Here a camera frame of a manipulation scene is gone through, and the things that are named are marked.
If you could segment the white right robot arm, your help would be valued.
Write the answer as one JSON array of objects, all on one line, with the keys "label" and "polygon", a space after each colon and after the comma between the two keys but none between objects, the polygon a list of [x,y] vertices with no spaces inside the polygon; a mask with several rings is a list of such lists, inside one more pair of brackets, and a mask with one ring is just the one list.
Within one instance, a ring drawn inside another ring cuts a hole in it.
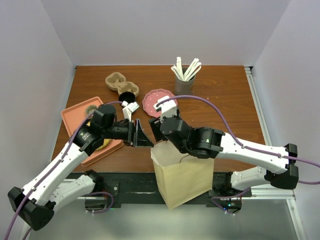
[{"label": "white right robot arm", "polygon": [[239,138],[210,127],[193,128],[178,116],[152,118],[149,121],[155,140],[169,141],[181,154],[198,159],[232,159],[252,164],[254,167],[233,171],[223,183],[223,192],[230,197],[239,191],[270,184],[284,190],[293,190],[299,181],[299,168],[295,160],[298,147],[288,143],[275,147]]}]

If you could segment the beige paper takeout bag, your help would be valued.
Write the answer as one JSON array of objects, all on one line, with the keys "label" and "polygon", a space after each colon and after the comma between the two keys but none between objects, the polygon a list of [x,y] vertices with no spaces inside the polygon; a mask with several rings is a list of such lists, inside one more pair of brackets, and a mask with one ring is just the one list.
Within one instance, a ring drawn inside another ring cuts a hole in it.
[{"label": "beige paper takeout bag", "polygon": [[158,190],[172,210],[212,189],[213,158],[199,159],[180,153],[169,141],[157,143],[150,149],[150,157]]}]

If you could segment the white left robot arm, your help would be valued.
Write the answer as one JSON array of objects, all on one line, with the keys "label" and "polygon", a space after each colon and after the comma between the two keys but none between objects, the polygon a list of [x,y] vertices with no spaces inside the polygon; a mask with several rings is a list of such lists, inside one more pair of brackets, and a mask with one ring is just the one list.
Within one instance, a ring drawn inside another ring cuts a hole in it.
[{"label": "white left robot arm", "polygon": [[13,187],[8,192],[14,217],[20,217],[32,230],[38,231],[59,209],[78,197],[106,195],[104,178],[94,170],[88,170],[60,187],[73,169],[101,147],[105,139],[122,140],[129,147],[151,148],[154,145],[143,132],[139,119],[117,121],[113,105],[100,105],[85,118],[62,151],[37,177],[22,188]]}]

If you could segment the stack of black cups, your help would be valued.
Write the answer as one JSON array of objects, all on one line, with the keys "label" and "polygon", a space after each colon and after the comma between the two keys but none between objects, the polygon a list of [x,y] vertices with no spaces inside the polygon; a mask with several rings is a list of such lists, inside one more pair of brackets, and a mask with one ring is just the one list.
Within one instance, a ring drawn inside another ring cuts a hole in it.
[{"label": "stack of black cups", "polygon": [[118,100],[120,102],[127,102],[129,104],[136,101],[136,96],[133,92],[125,91],[119,95]]}]

